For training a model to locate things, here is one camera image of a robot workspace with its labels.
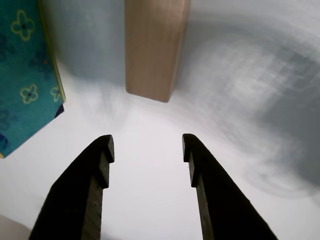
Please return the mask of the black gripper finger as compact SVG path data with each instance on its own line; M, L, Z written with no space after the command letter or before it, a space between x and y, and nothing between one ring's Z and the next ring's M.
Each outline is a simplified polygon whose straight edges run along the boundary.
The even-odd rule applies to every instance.
M275 240L277 237L206 146L182 135L183 161L196 189L205 240Z
M99 240L103 191L114 161L112 135L86 147L51 186L29 239Z

